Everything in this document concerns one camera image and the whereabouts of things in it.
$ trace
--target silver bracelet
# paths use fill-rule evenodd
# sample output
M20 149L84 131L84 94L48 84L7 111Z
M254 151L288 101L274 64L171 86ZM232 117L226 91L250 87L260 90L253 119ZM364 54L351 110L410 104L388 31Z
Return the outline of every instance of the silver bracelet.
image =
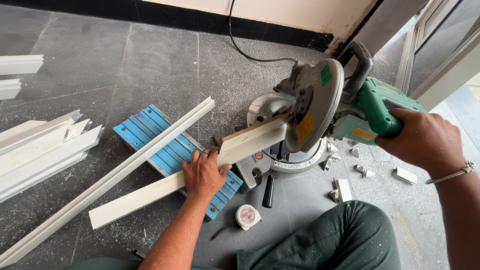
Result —
M455 176L458 176L458 175L461 175L463 173L469 173L469 172L473 172L473 170L475 169L475 164L471 161L467 161L467 166L464 167L462 170L460 170L459 172L456 172L456 173L453 173L449 176L446 176L444 178L440 178L440 179L437 179L437 180L428 180L425 182L425 184L434 184L434 183L438 183L438 182L441 182L443 180L447 180L447 179L450 179L452 177L455 177Z

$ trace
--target miter saw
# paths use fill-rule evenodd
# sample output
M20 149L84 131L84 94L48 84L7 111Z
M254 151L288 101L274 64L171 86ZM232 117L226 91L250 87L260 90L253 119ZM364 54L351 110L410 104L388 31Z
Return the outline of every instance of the miter saw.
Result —
M358 64L344 85L343 68L353 56ZM403 123L388 113L390 109L426 112L398 88L369 77L372 66L367 49L352 41L336 60L326 59L315 66L297 61L290 77L274 87L275 93L255 99L245 127L286 111L294 116L288 122L284 141L235 164L238 176L244 179L240 191L253 189L267 171L298 173L312 168L322 160L328 137L375 145L377 135L397 136ZM271 179L265 196L273 192L269 190Z

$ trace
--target blue support block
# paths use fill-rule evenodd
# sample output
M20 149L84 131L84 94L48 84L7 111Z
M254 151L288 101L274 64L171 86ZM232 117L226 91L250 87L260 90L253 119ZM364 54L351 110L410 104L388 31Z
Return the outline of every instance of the blue support block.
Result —
M138 151L153 138L158 136L173 121L162 113L154 105L142 110L136 115L130 116L122 124L113 128L122 141L133 152ZM181 162L190 161L194 150L202 151L204 148L185 132L180 134L165 147L155 153L148 163L162 176L167 177L181 171ZM235 192L240 188L243 181L231 171L227 172L227 181L210 202L205 217L213 220ZM179 192L187 196L185 187Z

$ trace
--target glass pane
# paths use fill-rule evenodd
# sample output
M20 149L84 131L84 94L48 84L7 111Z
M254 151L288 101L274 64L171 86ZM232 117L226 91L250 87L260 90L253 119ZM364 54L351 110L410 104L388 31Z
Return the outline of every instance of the glass pane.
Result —
M426 37L430 34L431 31L435 29L441 19L447 14L453 6L458 2L458 0L443 0L440 5L437 6L435 11L430 15L430 17L425 22L425 30L423 30L423 37Z
M407 96L479 28L480 1L461 1L415 53Z

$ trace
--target right hand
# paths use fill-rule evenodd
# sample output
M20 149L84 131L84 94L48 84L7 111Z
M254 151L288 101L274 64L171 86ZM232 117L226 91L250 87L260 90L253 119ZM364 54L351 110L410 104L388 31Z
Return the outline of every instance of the right hand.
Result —
M227 172L232 168L232 165L225 164L220 169L217 168L218 147L212 150L204 149L203 152L209 154L209 156L200 155L199 151L194 150L191 161L184 160L181 167L188 197L210 201L225 184Z
M457 126L436 113L404 109L393 109L389 113L400 119L404 127L395 138L376 137L375 143L385 151L426 170L434 180L466 166Z

